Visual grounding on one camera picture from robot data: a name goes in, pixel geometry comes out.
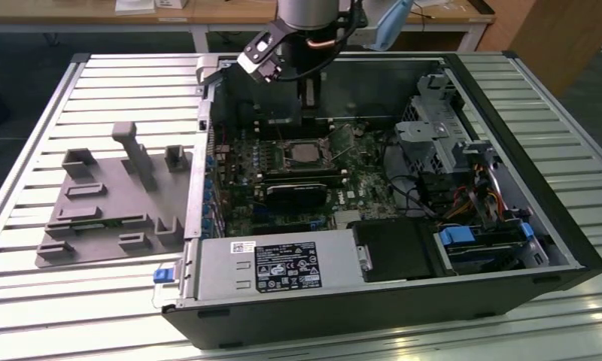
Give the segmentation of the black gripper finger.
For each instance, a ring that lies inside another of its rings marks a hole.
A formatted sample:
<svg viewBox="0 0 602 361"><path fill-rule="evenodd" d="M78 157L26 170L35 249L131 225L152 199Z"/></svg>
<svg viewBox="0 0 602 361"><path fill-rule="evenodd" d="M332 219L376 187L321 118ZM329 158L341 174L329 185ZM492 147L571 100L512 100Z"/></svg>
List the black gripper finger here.
<svg viewBox="0 0 602 361"><path fill-rule="evenodd" d="M304 77L297 81L297 98L302 111L316 110L321 105L321 78Z"/></svg>

